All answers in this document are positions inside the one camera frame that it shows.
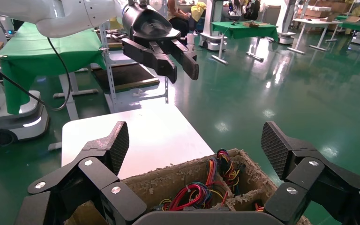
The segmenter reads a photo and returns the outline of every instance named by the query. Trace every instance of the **wheel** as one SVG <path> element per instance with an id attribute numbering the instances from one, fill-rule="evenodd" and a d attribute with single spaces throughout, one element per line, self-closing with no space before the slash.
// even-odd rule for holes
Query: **wheel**
<path id="1" fill-rule="evenodd" d="M 17 141 L 18 138 L 15 133 L 10 130 L 0 129 L 0 146 L 10 145 Z"/>
<path id="2" fill-rule="evenodd" d="M 208 49 L 208 42 L 204 41 L 202 43 L 202 48 Z"/>

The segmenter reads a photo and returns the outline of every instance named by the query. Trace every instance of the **bundle of wires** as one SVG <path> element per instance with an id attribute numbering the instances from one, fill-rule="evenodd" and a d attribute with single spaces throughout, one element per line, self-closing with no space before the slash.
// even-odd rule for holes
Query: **bundle of wires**
<path id="1" fill-rule="evenodd" d="M 220 163 L 221 176 L 224 182 L 230 187 L 235 195 L 239 195 L 238 183 L 240 181 L 240 168 L 235 169 L 234 163 L 231 161 L 228 152 L 220 149 L 217 152 L 217 160 Z"/>
<path id="2" fill-rule="evenodd" d="M 224 188 L 220 186 L 220 182 L 214 181 L 217 172 L 217 160 L 210 158 L 208 161 L 208 178 L 206 184 L 200 182 L 192 182 L 183 187 L 177 195 L 170 199 L 164 199 L 161 201 L 163 211 L 179 211 L 184 210 L 185 207 L 194 207 L 196 209 L 210 208 L 213 194 L 217 194 L 223 200 L 222 205 L 225 202 L 227 193 L 224 197 L 222 192 L 217 188 L 221 188 L 224 192 Z"/>
<path id="3" fill-rule="evenodd" d="M 256 212 L 264 212 L 264 207 L 260 206 L 257 202 L 255 203 L 255 211 Z"/>

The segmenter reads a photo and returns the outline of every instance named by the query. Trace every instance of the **textured gripper pad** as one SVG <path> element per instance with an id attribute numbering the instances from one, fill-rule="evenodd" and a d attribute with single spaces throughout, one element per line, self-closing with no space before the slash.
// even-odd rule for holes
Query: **textured gripper pad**
<path id="1" fill-rule="evenodd" d="M 285 137 L 286 135 L 274 122 L 264 124 L 261 140 L 262 149 L 281 180 L 284 179 L 284 169 L 290 151 L 285 144 Z"/>
<path id="2" fill-rule="evenodd" d="M 107 137 L 89 141 L 82 150 L 107 150 L 110 152 L 112 172 L 118 175 L 123 160 L 129 149 L 128 125 L 124 121 L 118 121 Z"/>

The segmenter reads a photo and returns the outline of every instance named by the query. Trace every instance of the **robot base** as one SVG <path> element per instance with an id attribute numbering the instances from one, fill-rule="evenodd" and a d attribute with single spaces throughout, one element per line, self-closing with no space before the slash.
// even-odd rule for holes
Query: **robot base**
<path id="1" fill-rule="evenodd" d="M 359 44 L 360 45 L 360 37 L 353 37 L 351 43 Z"/>
<path id="2" fill-rule="evenodd" d="M 40 97 L 38 91 L 30 93 Z M 22 105 L 18 115 L 7 113 L 4 103 L 0 110 L 0 146 L 42 135 L 47 130 L 48 121 L 46 108 L 34 99 Z"/>
<path id="3" fill-rule="evenodd" d="M 210 36 L 204 33 L 201 33 L 199 38 L 199 46 L 202 48 L 206 48 L 211 51 L 219 51 L 220 50 L 220 36 Z M 223 50 L 227 48 L 227 42 L 223 42 Z"/>
<path id="4" fill-rule="evenodd" d="M 293 44 L 294 35 L 295 33 L 292 32 L 287 32 L 287 33 L 278 32 L 279 43 L 283 45 Z"/>

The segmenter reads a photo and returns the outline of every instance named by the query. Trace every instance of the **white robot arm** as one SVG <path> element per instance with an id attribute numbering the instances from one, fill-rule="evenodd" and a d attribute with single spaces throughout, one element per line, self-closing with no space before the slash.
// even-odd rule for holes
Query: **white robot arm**
<path id="1" fill-rule="evenodd" d="M 0 0 L 0 16 L 33 23 L 49 38 L 97 27 L 112 17 L 122 22 L 128 0 Z"/>

